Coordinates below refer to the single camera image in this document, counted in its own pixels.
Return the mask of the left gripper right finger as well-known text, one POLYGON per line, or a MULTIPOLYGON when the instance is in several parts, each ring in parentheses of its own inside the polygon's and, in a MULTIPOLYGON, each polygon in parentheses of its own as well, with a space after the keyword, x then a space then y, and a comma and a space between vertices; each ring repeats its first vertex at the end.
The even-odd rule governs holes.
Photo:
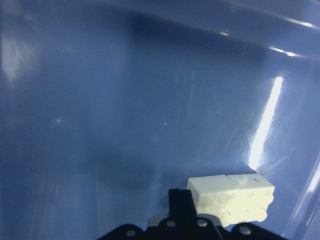
POLYGON ((182 224, 182 235, 184 240, 204 240, 208 221, 198 217, 190 190, 180 190, 181 210, 180 220, 182 224))

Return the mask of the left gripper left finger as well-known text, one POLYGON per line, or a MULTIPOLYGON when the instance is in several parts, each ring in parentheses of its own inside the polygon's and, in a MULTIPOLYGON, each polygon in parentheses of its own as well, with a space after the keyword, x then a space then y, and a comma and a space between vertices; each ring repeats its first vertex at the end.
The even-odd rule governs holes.
POLYGON ((179 240, 182 232, 179 208, 180 190, 168 191, 169 213, 159 224, 162 240, 179 240))

